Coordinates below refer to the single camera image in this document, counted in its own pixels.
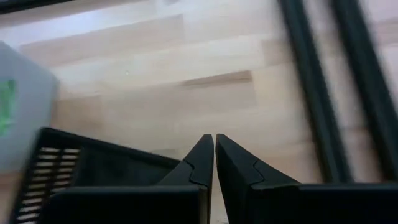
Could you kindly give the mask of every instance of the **green label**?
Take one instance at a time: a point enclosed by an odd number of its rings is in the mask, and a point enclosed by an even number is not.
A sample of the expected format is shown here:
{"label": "green label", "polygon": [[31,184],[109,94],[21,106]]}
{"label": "green label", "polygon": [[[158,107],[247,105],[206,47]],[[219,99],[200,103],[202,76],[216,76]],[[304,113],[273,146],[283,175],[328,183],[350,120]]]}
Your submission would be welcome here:
{"label": "green label", "polygon": [[16,83],[14,80],[0,82],[0,136],[11,127],[15,96]]}

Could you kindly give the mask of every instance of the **black metal rod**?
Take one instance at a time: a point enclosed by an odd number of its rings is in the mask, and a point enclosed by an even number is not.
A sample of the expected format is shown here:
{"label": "black metal rod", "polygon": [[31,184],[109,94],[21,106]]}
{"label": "black metal rod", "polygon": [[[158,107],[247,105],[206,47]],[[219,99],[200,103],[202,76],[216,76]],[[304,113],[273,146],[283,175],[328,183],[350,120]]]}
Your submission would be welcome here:
{"label": "black metal rod", "polygon": [[332,0],[349,65],[358,86],[384,178],[398,180],[398,120],[356,0]]}
{"label": "black metal rod", "polygon": [[279,0],[310,112],[312,133],[325,182],[352,182],[328,88],[301,0]]}

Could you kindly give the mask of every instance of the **wooden floor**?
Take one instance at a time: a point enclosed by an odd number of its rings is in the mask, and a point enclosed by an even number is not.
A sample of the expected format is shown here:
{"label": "wooden floor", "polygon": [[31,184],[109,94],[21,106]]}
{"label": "wooden floor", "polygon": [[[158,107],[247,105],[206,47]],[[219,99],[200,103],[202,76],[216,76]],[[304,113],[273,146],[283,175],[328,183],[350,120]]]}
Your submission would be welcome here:
{"label": "wooden floor", "polygon": [[[397,102],[398,3],[361,2]],[[327,1],[305,3],[355,179],[377,182]],[[54,128],[177,159],[224,133],[298,181],[322,181],[276,0],[76,0],[0,16],[0,40],[59,79]],[[0,220],[17,177],[0,177]],[[217,174],[213,186],[212,223],[226,223]]]}

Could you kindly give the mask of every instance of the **ventilation slot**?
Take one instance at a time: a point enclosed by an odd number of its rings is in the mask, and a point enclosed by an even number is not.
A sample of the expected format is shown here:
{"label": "ventilation slot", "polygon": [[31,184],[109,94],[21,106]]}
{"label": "ventilation slot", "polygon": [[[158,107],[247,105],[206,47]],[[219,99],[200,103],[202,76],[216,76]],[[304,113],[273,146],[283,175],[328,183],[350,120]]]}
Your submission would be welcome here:
{"label": "ventilation slot", "polygon": [[42,148],[31,162],[31,174],[25,181],[21,203],[14,222],[35,224],[43,203],[51,195],[68,188],[79,158],[79,149]]}

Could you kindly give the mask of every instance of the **gray plastic container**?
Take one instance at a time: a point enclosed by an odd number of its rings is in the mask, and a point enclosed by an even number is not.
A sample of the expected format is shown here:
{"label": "gray plastic container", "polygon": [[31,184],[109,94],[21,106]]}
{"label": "gray plastic container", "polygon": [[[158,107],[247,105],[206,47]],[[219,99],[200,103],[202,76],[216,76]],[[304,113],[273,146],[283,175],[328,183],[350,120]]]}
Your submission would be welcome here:
{"label": "gray plastic container", "polygon": [[[4,102],[4,84],[15,84],[11,105]],[[53,100],[57,94],[57,81],[41,68],[10,46],[0,42],[0,173],[20,170],[29,155],[37,131],[49,126]],[[4,110],[8,105],[7,128],[4,128]]]}

